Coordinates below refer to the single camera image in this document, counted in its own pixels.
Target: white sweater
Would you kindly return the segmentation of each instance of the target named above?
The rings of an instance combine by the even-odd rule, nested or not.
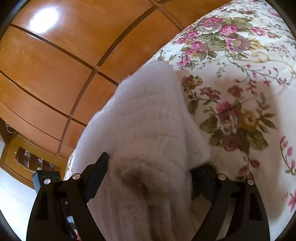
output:
[[[156,61],[124,80],[84,130],[72,173],[110,155],[89,210],[106,241],[186,241],[195,234],[190,169],[210,152],[172,66]]]

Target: white fuzzy cloth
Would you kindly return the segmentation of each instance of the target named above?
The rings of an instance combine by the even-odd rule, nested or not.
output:
[[[72,173],[104,151],[108,172],[88,207],[105,239],[190,240],[197,231],[190,169],[210,152],[168,63],[146,64],[119,85],[84,130]]]

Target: white surface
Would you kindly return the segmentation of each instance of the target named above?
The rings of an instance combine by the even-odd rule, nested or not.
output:
[[[4,143],[0,141],[1,153],[3,147]],[[0,210],[22,241],[26,240],[28,222],[35,198],[34,189],[22,184],[0,168]]]

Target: orange wood panel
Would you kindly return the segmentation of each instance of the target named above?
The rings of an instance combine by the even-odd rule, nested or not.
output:
[[[14,27],[8,27],[0,41],[0,69],[65,114],[70,114],[91,73],[68,55]]]
[[[67,118],[22,91],[2,74],[0,101],[33,126],[61,139]]]
[[[2,102],[0,102],[0,117],[12,126],[16,131],[44,147],[45,149],[57,153],[60,141],[38,130],[18,115],[13,113]]]
[[[112,97],[115,90],[114,84],[96,74],[82,96],[73,118],[88,124],[94,114],[101,110]]]
[[[12,23],[95,66],[117,37],[151,6],[148,0],[31,0]]]
[[[63,144],[72,148],[76,148],[77,142],[84,129],[84,126],[78,124],[75,121],[71,121],[68,126]]]
[[[98,69],[120,83],[178,33],[177,27],[156,10],[126,36]]]
[[[64,157],[64,158],[67,158],[68,159],[69,156],[72,154],[73,151],[74,151],[74,148],[62,144],[61,151],[60,151],[59,155],[61,157]]]
[[[164,6],[184,27],[187,27],[203,15],[228,2],[229,0],[170,0]]]

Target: floral fabric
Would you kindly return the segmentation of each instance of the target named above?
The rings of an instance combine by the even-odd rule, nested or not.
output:
[[[217,172],[255,180],[275,240],[296,208],[296,42],[288,27],[264,0],[234,0],[188,26],[156,59],[180,76]]]

